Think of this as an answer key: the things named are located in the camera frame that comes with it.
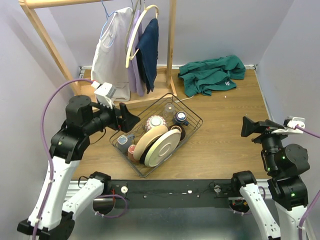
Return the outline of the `beige bird plate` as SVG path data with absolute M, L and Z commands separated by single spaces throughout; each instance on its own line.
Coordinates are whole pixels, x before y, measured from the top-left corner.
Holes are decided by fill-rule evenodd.
M 162 136 L 168 131 L 168 128 L 165 125 L 160 125 L 153 127 L 147 133 L 145 133 L 134 149 L 133 157 L 138 161 L 144 152 L 144 150 L 158 137 Z

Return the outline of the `pink ceramic mug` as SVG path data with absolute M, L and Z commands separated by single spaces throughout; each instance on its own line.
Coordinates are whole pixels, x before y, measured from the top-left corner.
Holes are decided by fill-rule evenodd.
M 133 163 L 137 162 L 137 160 L 134 158 L 135 148 L 136 148 L 136 145 L 135 144 L 131 144 L 127 149 L 127 157 Z

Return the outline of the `dark red rimmed plate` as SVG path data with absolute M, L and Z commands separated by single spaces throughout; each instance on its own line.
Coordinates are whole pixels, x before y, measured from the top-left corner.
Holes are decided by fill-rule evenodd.
M 139 163 L 140 164 L 144 164 L 145 166 L 147 167 L 155 167 L 155 166 L 158 166 L 160 164 L 161 161 L 157 160 L 157 161 L 154 161 L 152 162 L 151 161 L 151 158 L 149 158 L 149 161 L 146 162 L 146 157 L 147 157 L 147 154 L 148 152 L 150 151 L 150 149 L 153 149 L 152 152 L 155 152 L 156 150 L 159 150 L 160 148 L 160 145 L 158 144 L 156 147 L 153 147 L 153 145 L 155 144 L 155 142 L 151 143 L 145 150 L 144 152 L 142 153 L 142 155 L 140 156 L 140 159 L 139 159 Z

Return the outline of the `cream round plate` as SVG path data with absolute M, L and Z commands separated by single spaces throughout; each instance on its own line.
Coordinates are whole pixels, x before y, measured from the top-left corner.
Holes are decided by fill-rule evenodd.
M 163 134 L 147 152 L 144 164 L 147 167 L 159 165 L 177 147 L 180 138 L 181 133 L 178 129 L 172 129 Z

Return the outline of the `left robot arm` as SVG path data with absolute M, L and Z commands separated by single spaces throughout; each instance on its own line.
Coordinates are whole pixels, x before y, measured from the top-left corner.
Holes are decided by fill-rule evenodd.
M 67 240 L 78 215 L 97 197 L 117 198 L 111 177 L 92 173 L 85 185 L 65 200 L 71 178 L 89 147 L 90 136 L 106 128 L 130 132 L 141 120 L 124 103 L 107 107 L 86 95 L 72 97 L 65 108 L 66 119 L 51 138 L 48 169 L 37 203 L 30 216 L 17 225 L 17 231 L 34 240 Z

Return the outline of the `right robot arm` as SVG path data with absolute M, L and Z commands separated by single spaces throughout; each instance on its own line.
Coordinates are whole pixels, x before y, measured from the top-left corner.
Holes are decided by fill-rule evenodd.
M 283 124 L 269 119 L 254 122 L 242 118 L 241 136 L 257 134 L 251 141 L 262 147 L 261 158 L 264 170 L 270 179 L 267 181 L 272 200 L 276 206 L 279 221 L 276 222 L 264 202 L 260 189 L 251 171 L 232 175 L 230 191 L 242 196 L 265 240 L 305 240 L 307 232 L 304 217 L 308 210 L 308 190 L 301 174 L 310 169 L 306 148 L 291 143 L 283 146 L 282 140 L 292 134 L 303 134 L 305 119 L 289 117 Z

